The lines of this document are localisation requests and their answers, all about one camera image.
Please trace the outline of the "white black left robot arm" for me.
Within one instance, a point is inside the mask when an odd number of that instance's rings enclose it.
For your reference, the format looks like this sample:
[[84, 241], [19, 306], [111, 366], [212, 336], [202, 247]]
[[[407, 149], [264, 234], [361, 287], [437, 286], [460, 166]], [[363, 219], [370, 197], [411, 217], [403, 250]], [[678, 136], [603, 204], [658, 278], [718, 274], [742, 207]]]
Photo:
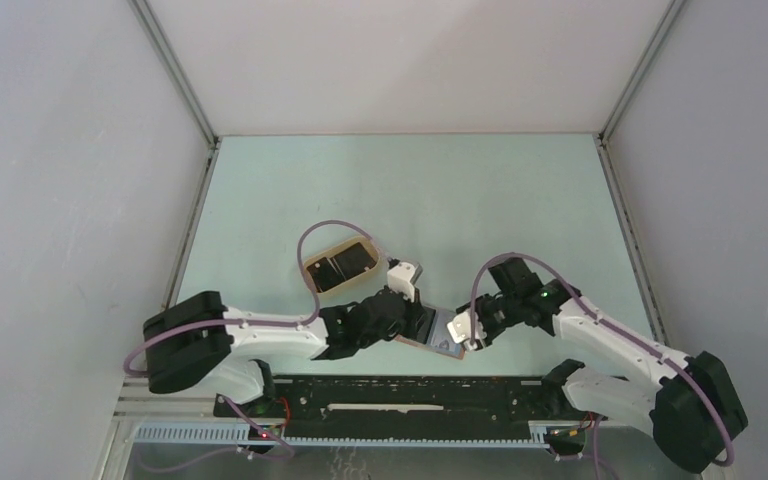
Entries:
[[389, 288], [360, 302], [325, 307], [310, 322], [257, 318], [224, 305], [219, 292], [204, 291], [144, 322], [145, 376], [153, 394], [208, 392], [264, 416], [276, 403], [269, 358], [335, 361], [382, 341], [422, 342], [435, 317], [420, 299]]

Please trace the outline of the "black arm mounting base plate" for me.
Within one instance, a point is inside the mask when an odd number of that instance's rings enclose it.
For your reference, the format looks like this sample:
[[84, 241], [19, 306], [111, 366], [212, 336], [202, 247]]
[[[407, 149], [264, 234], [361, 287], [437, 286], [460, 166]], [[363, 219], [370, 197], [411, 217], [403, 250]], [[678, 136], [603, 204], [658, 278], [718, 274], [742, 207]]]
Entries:
[[513, 439], [550, 425], [584, 423], [537, 377], [279, 375], [239, 405], [251, 419], [288, 421], [284, 433]]

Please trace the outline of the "pink leather card holder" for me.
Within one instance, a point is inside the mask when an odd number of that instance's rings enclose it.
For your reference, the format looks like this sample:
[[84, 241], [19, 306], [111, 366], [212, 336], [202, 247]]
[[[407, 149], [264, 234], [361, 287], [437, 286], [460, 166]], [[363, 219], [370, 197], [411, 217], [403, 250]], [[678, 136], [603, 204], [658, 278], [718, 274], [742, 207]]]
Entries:
[[395, 337], [396, 341], [421, 348], [446, 357], [461, 360], [465, 350], [456, 343], [447, 325], [455, 317], [456, 312], [435, 306], [424, 306], [424, 314], [418, 321], [418, 326]]

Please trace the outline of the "beige oval card tray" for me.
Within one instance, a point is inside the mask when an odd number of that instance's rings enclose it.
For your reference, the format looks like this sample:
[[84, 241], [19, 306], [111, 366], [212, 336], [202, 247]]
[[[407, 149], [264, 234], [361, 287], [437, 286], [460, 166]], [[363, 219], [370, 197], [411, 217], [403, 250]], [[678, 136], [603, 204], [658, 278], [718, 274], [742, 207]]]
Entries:
[[371, 240], [354, 236], [303, 260], [302, 274], [317, 295], [334, 295], [370, 277], [382, 254]]

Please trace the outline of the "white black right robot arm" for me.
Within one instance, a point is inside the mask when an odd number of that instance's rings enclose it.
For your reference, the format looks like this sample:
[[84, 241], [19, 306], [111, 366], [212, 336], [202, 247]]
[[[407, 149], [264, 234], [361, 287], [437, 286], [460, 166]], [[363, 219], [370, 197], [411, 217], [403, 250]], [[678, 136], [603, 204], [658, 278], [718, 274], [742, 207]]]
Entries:
[[498, 255], [479, 270], [498, 288], [479, 295], [449, 321], [452, 340], [468, 351], [490, 346], [516, 325], [540, 329], [616, 366], [615, 377], [568, 359], [547, 376], [545, 411], [566, 418], [588, 411], [651, 437], [677, 467], [701, 474], [735, 463], [734, 441], [748, 418], [724, 362], [708, 351], [690, 355], [638, 334], [596, 307], [560, 274], [542, 281], [531, 256]]

